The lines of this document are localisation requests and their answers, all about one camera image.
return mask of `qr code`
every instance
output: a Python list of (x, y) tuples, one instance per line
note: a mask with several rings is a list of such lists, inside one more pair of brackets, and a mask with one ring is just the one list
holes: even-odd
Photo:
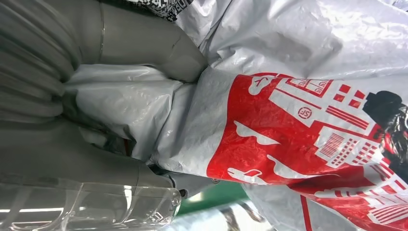
[(170, 22), (177, 20), (177, 15), (194, 0), (126, 0), (137, 7), (143, 7)]

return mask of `plastic bag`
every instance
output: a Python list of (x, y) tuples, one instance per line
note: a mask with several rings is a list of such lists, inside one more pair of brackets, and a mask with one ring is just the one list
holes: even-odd
[(125, 139), (136, 140), (132, 156), (148, 161), (167, 120), (173, 94), (182, 85), (147, 66), (82, 65), (65, 84), (66, 97), (91, 119)]
[(196, 85), (184, 84), (175, 91), (170, 114), (157, 138), (157, 146), (152, 155), (152, 160), (156, 163), (161, 163), (162, 158), (176, 155), (173, 147), (184, 126), (195, 88)]
[(157, 162), (287, 184), (361, 228), (404, 230), (406, 22), (374, 0), (233, 0), (206, 36), (211, 67), (173, 155)]
[(314, 201), (284, 185), (244, 184), (243, 188), (259, 212), (277, 231), (360, 231), (335, 210), (327, 211)]
[(175, 23), (202, 49), (218, 27), (230, 2), (231, 0), (193, 0), (178, 14)]

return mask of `white plastic sheet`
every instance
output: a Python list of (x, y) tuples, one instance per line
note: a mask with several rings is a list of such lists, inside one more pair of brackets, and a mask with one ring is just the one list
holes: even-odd
[(78, 108), (137, 145), (132, 156), (148, 161), (181, 82), (147, 66), (82, 65), (65, 84)]
[(152, 160), (160, 165), (166, 165), (166, 163), (161, 163), (162, 159), (169, 159), (177, 155), (174, 152), (175, 142), (184, 127), (195, 87), (196, 85), (193, 84), (184, 84), (174, 93), (170, 114), (160, 132), (157, 147), (152, 156)]
[(194, 0), (177, 16), (175, 23), (181, 27), (197, 46), (218, 26), (231, 0)]

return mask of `wrinkled plastic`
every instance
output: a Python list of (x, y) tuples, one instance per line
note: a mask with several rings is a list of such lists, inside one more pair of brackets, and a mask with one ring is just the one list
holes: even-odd
[(360, 228), (404, 230), (407, 22), (372, 0), (231, 1), (174, 155), (157, 162), (287, 184)]
[(181, 85), (147, 66), (82, 65), (65, 84), (64, 97), (73, 98), (77, 108), (64, 110), (84, 113), (71, 116), (79, 123), (136, 140), (132, 157), (147, 161)]
[(231, 0), (194, 0), (180, 12), (175, 23), (199, 47), (205, 47)]
[(397, 8), (400, 8), (404, 11), (408, 11), (408, 1), (407, 0), (380, 0), (387, 4), (393, 5)]
[(176, 189), (1, 174), (1, 230), (152, 230), (171, 222)]
[(277, 231), (362, 231), (345, 217), (284, 185), (243, 184), (259, 212)]
[(177, 154), (174, 152), (174, 146), (185, 124), (195, 88), (196, 85), (184, 84), (176, 90), (170, 114), (157, 139), (157, 147), (152, 156), (154, 162), (166, 165), (166, 162), (162, 163), (161, 160)]

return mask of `red printed graphic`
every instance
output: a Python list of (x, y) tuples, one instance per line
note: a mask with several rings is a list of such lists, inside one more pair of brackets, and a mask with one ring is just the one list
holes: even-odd
[(312, 115), (312, 110), (308, 107), (302, 107), (301, 109), (299, 109), (297, 114), (302, 119), (309, 119), (310, 116)]
[(362, 111), (369, 93), (344, 81), (238, 75), (207, 176), (286, 184), (363, 229), (407, 229), (408, 185)]

